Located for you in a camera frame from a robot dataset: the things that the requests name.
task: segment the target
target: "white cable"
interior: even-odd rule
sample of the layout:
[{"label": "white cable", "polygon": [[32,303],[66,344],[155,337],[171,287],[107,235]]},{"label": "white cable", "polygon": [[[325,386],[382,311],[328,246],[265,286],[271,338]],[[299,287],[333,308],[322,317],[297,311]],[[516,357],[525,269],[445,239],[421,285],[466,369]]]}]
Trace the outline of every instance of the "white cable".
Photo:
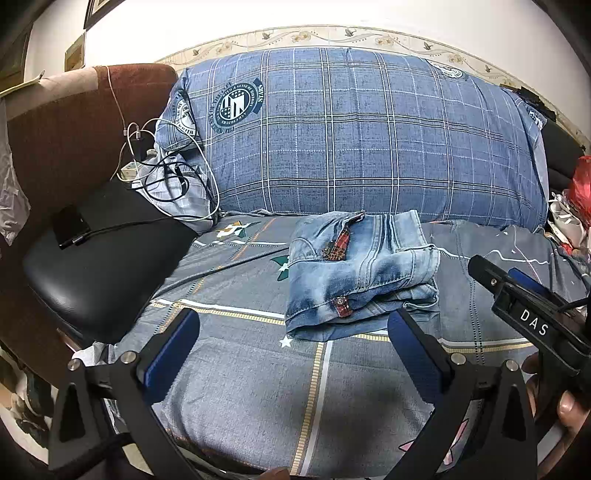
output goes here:
[{"label": "white cable", "polygon": [[[203,150],[201,149],[201,147],[199,146],[199,143],[197,143],[197,140],[195,140],[191,135],[189,135],[187,132],[184,132],[183,130],[181,130],[181,128],[175,124],[174,122],[171,122],[170,120],[167,120],[165,118],[162,117],[158,117],[158,118],[151,118],[150,120],[148,120],[144,126],[142,127],[142,129],[140,131],[143,131],[146,126],[153,121],[163,121],[166,122],[167,124],[172,125],[174,128],[176,128],[178,131],[180,131],[181,133],[184,133],[187,137],[189,137],[189,139],[195,144],[195,146],[199,149],[199,153],[201,153],[201,156],[203,157],[203,161],[205,162],[205,166],[209,169],[209,172],[212,175],[212,180],[213,180],[213,184],[215,186],[216,189],[216,193],[217,193],[217,203],[216,203],[216,207],[214,208],[214,210],[207,216],[201,217],[201,218],[195,218],[195,219],[188,219],[188,220],[183,220],[183,222],[198,222],[199,220],[208,220],[210,219],[214,213],[216,213],[219,208],[220,208],[220,191],[219,188],[217,186],[217,181],[216,181],[216,176],[213,174],[213,170],[211,168],[211,165],[209,164],[209,162],[207,161],[207,158],[205,156],[205,153],[203,153]],[[165,212],[164,210],[162,210],[158,205],[156,205],[154,202],[152,202],[152,205],[154,205],[158,210],[160,210],[160,212],[162,212],[165,215],[168,216],[173,216],[175,218],[178,218],[180,215],[170,215],[168,212]]]},{"label": "white cable", "polygon": [[[131,124],[129,124],[129,127],[131,127],[131,125],[135,125],[135,126],[136,126],[136,127],[139,129],[139,125],[138,125],[138,124],[136,124],[136,123],[131,123]],[[119,172],[120,172],[120,170],[121,170],[121,160],[122,160],[122,154],[123,154],[123,151],[124,151],[125,147],[128,147],[128,148],[130,148],[130,149],[131,149],[131,143],[130,143],[130,140],[129,140],[129,134],[130,134],[130,133],[136,133],[136,132],[137,132],[137,133],[141,133],[141,132],[146,132],[146,133],[149,133],[149,134],[150,134],[150,135],[152,135],[152,137],[154,138],[154,142],[156,142],[156,137],[155,137],[155,135],[154,135],[154,134],[153,134],[153,133],[152,133],[150,130],[135,130],[134,132],[130,132],[130,131],[129,131],[129,127],[128,127],[128,129],[127,129],[127,132],[128,132],[128,134],[127,134],[127,142],[125,142],[125,143],[123,144],[123,146],[121,147],[121,150],[120,150],[120,152],[119,152],[119,165],[118,165],[118,167],[117,167],[117,170],[115,171],[115,173],[113,173],[113,176],[111,177],[111,179],[112,179],[112,178],[113,178],[115,175],[117,175],[117,178],[118,178],[118,179],[120,179],[120,181],[122,181],[122,182],[124,182],[124,183],[132,183],[132,182],[135,182],[135,181],[137,181],[137,180],[143,180],[143,179],[147,178],[148,176],[152,175],[152,173],[153,173],[153,172],[154,172],[154,171],[155,171],[157,168],[159,168],[159,167],[163,167],[163,165],[156,165],[156,164],[155,164],[155,165],[153,165],[153,166],[154,166],[154,168],[152,168],[152,170],[150,170],[150,171],[149,171],[149,172],[148,172],[146,175],[143,175],[143,176],[141,176],[141,177],[140,177],[140,176],[139,176],[139,167],[138,167],[138,163],[136,162],[136,160],[135,160],[135,156],[133,155],[133,151],[132,151],[132,154],[131,154],[131,155],[132,155],[132,159],[133,159],[133,161],[134,161],[134,166],[135,166],[135,177],[134,177],[133,179],[131,179],[131,180],[128,180],[128,179],[124,179],[124,178],[123,178],[123,177],[122,177],[122,176],[119,174]]]},{"label": "white cable", "polygon": [[121,111],[121,107],[119,106],[119,102],[117,101],[117,96],[115,95],[115,91],[113,90],[113,84],[111,83],[111,71],[109,70],[109,66],[107,68],[107,78],[109,79],[109,88],[111,89],[111,93],[113,94],[113,98],[117,105],[117,110],[119,110],[119,115],[121,116],[121,121],[123,122],[123,134],[126,134],[125,127],[127,124],[125,123],[125,118],[123,117],[123,112]]},{"label": "white cable", "polygon": [[119,172],[121,170],[121,158],[123,156],[123,150],[125,149],[126,145],[127,145],[127,143],[124,143],[123,146],[121,147],[121,150],[119,150],[119,163],[117,164],[117,169],[113,172],[113,175],[111,175],[111,178],[109,179],[109,181],[113,180],[113,177],[115,175],[119,176]]}]

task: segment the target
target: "bed sheet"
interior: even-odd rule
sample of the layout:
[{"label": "bed sheet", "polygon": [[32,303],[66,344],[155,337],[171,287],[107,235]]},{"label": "bed sheet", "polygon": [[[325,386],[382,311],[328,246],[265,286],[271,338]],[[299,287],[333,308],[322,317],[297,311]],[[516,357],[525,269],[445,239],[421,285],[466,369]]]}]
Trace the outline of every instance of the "bed sheet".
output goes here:
[{"label": "bed sheet", "polygon": [[[109,361],[140,350],[180,309],[191,308],[200,315],[199,340],[166,399],[154,405],[179,444],[226,469],[231,460],[287,465],[303,476],[385,475],[432,408],[383,330],[327,343],[285,335],[288,247],[300,219],[223,218],[195,240],[134,328],[110,348]],[[472,255],[506,270],[518,267],[567,300],[587,292],[585,277],[541,233],[462,220],[422,229],[441,263],[439,306],[420,325],[448,352],[474,363],[521,362],[534,348],[492,314],[492,296],[467,274]],[[468,411],[448,466],[461,452],[476,408]]]}]

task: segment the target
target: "folded jeans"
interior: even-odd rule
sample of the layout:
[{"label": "folded jeans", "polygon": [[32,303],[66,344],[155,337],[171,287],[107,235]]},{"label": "folded jeans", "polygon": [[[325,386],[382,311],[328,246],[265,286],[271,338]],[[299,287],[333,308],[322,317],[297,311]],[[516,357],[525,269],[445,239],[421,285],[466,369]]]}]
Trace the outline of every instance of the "folded jeans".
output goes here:
[{"label": "folded jeans", "polygon": [[325,342],[383,329],[402,306],[435,314],[439,255],[416,210],[309,217],[290,244],[287,333]]}]

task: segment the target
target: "jeans pocket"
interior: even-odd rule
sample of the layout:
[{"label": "jeans pocket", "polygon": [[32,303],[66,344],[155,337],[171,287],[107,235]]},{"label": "jeans pocket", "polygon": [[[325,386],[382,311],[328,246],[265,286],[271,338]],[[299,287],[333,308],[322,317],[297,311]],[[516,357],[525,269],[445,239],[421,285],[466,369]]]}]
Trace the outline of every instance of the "jeans pocket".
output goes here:
[{"label": "jeans pocket", "polygon": [[290,264],[302,260],[344,260],[349,227],[364,217],[365,212],[329,212],[300,223],[290,245]]}]

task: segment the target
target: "white wall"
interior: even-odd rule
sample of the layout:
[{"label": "white wall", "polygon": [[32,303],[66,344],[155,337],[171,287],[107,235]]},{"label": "white wall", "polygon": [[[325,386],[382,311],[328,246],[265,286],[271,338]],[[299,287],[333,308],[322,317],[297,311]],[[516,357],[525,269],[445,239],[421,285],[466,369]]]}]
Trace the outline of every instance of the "white wall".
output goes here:
[{"label": "white wall", "polygon": [[[25,79],[82,32],[86,0],[57,0],[35,23]],[[46,32],[80,18],[64,46]],[[38,23],[39,34],[35,29]],[[150,62],[227,35],[289,25],[359,25],[420,35],[479,56],[554,103],[591,138],[591,80],[551,19],[532,0],[125,0],[91,28],[86,64]],[[60,40],[66,37],[60,33]],[[29,69],[29,62],[35,69]]]},{"label": "white wall", "polygon": [[45,70],[46,76],[64,71],[66,50],[84,31],[88,0],[56,0],[33,23],[27,59],[25,81]]}]

